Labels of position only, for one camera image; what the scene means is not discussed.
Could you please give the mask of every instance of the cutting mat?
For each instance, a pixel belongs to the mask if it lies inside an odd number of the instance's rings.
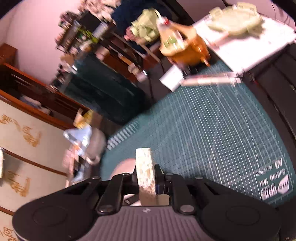
[[[201,73],[221,71],[229,68],[218,61]],[[112,138],[102,159],[104,180],[137,148],[151,147],[164,172],[203,176],[274,206],[294,195],[288,152],[243,83],[179,87]]]

